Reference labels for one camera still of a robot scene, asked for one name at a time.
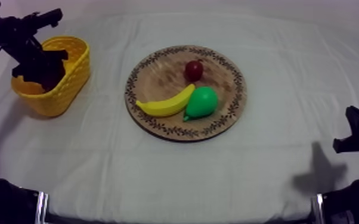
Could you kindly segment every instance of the table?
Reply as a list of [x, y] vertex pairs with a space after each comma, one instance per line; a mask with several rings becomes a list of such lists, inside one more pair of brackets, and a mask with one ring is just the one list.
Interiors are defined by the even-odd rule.
[[[250, 15], [118, 14], [61, 23], [91, 47], [92, 74], [70, 108], [45, 119], [0, 77], [0, 177], [50, 193], [50, 211], [86, 220], [263, 222], [310, 212], [310, 196], [359, 179], [359, 153], [335, 154], [359, 107], [359, 36]], [[222, 135], [180, 144], [130, 118], [126, 79], [172, 45], [212, 48], [244, 74], [248, 100]]]

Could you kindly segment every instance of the green pear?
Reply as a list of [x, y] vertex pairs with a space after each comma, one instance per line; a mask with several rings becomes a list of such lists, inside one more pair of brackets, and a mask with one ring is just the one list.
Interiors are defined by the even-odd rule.
[[185, 109], [184, 121], [206, 117], [218, 106], [218, 97], [213, 88], [202, 86], [195, 89]]

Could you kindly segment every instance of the decorative floral border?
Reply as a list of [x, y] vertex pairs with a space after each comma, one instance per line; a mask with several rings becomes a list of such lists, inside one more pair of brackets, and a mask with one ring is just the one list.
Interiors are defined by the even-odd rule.
[[[204, 57], [211, 57], [211, 59], [219, 62], [220, 65], [224, 66], [231, 74], [234, 76], [235, 90], [236, 94], [231, 102], [231, 104], [227, 108], [227, 114], [222, 115], [218, 120], [212, 122], [208, 127], [203, 128], [201, 131], [194, 129], [183, 129], [181, 127], [166, 127], [164, 123], [159, 123], [156, 118], [147, 115], [142, 110], [136, 106], [135, 102], [137, 99], [136, 94], [133, 92], [135, 88], [135, 83], [138, 80], [138, 74], [141, 69], [149, 66], [151, 63], [154, 63], [160, 57], [165, 57], [167, 55], [177, 54], [179, 52], [192, 52], [194, 54], [198, 54]], [[210, 49], [198, 49], [196, 47], [186, 47], [186, 46], [174, 46], [170, 48], [166, 48], [160, 51], [155, 52], [153, 55], [140, 62], [131, 72], [131, 75], [128, 78], [125, 88], [125, 95], [128, 99], [128, 108], [132, 110], [135, 114], [137, 114], [138, 118], [141, 121], [147, 123], [151, 128], [162, 130], [166, 135], [177, 135], [177, 136], [187, 136], [190, 138], [194, 138], [195, 136], [203, 135], [209, 136], [215, 131], [217, 128], [224, 126], [228, 119], [232, 118], [236, 115], [236, 110], [240, 106], [240, 102], [243, 98], [243, 82], [242, 82], [242, 74], [224, 57], [217, 55], [216, 52]]]

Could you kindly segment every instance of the banana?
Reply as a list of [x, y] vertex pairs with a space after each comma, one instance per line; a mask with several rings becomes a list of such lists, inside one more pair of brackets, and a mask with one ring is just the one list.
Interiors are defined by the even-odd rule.
[[153, 117], [168, 117], [180, 112], [188, 104], [192, 92], [195, 90], [195, 85], [190, 84], [180, 93], [170, 99], [163, 101], [150, 101], [141, 103], [136, 101], [136, 105], [148, 115]]

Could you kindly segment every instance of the toy fruit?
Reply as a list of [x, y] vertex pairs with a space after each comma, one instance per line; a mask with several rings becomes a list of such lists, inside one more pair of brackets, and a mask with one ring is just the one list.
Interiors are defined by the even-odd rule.
[[151, 101], [141, 103], [136, 101], [136, 105], [148, 115], [154, 117], [167, 117], [180, 112], [188, 104], [192, 92], [195, 90], [195, 85], [190, 84], [183, 89], [179, 94], [170, 99], [163, 101]]
[[218, 106], [216, 92], [208, 86], [203, 86], [193, 91], [187, 108], [185, 109], [184, 121], [197, 119], [212, 114]]
[[200, 61], [190, 61], [185, 66], [185, 78], [188, 81], [196, 82], [203, 74], [203, 65]]

